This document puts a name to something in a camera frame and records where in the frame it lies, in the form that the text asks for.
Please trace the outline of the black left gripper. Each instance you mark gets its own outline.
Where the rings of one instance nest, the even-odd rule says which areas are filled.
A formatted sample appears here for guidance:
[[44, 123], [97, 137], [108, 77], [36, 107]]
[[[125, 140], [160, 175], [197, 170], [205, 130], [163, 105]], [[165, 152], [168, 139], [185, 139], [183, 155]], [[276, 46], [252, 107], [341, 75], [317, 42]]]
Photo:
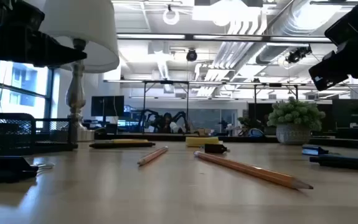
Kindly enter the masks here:
[[40, 33], [44, 18], [45, 14], [28, 2], [0, 0], [0, 60], [59, 67], [87, 57], [85, 52]]

